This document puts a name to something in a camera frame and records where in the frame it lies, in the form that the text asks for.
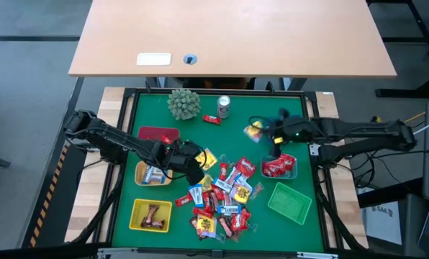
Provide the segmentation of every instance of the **silver can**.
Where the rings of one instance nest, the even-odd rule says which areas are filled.
[[[217,100],[217,116],[221,119],[229,117],[230,98],[229,96],[220,96]]]

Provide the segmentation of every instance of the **gray floor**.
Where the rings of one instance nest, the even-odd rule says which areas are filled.
[[[90,3],[0,0],[0,35],[79,35]],[[429,27],[428,2],[415,3]],[[373,4],[371,12],[383,36],[419,35],[406,6]],[[75,49],[75,42],[0,42],[0,157],[12,162],[10,168],[0,169],[0,249],[19,245],[73,89],[75,79],[67,72]],[[304,90],[333,91],[340,117],[350,121],[374,115],[406,119],[424,111],[426,100],[377,99],[374,89],[415,88],[428,80],[426,46],[387,45],[387,50],[398,73],[395,79],[310,79]],[[78,108],[97,111],[105,86],[141,87],[143,82],[143,78],[87,78]],[[260,87],[266,82],[261,80]],[[352,165],[362,160],[354,158]],[[422,173],[420,155],[390,157],[386,162],[401,181]],[[381,165],[376,169],[374,184],[396,183]]]

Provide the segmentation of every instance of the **green mat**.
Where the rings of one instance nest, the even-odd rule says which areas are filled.
[[[310,158],[305,144],[288,144],[283,148],[297,158],[299,175],[296,179],[283,181],[312,199],[312,204],[304,225],[299,225],[283,215],[268,208],[268,200],[277,184],[277,180],[260,176],[260,159],[267,155],[270,144],[261,140],[254,143],[244,133],[248,118],[253,115],[272,117],[279,108],[286,108],[290,114],[302,116],[301,100],[292,97],[258,97],[230,96],[230,116],[222,121],[220,126],[202,121],[203,115],[216,115],[218,96],[200,96],[202,110],[200,114],[189,121],[176,121],[168,110],[168,95],[140,94],[133,135],[142,126],[174,127],[179,129],[182,140],[193,140],[202,147],[208,147],[219,157],[221,154],[234,161],[242,156],[252,161],[258,170],[248,180],[255,186],[259,181],[265,190],[260,192],[255,200],[249,201],[247,207],[251,212],[249,222],[258,224],[256,232],[244,231],[239,242],[226,240],[221,242],[207,238],[199,241],[194,228],[189,224],[192,217],[193,204],[176,207],[174,200],[188,193],[188,183],[183,178],[173,181],[168,186],[142,187],[134,181],[135,166],[139,159],[135,154],[129,154],[122,195],[120,198],[117,221],[115,225],[113,247],[153,247],[181,249],[218,249],[218,250],[257,250],[257,251],[306,251],[323,252],[322,235],[318,220],[315,192],[312,185]],[[217,177],[220,172],[219,162],[208,171]],[[143,232],[130,230],[130,216],[135,199],[155,199],[173,202],[171,226],[168,233]],[[224,233],[218,224],[217,231]]]

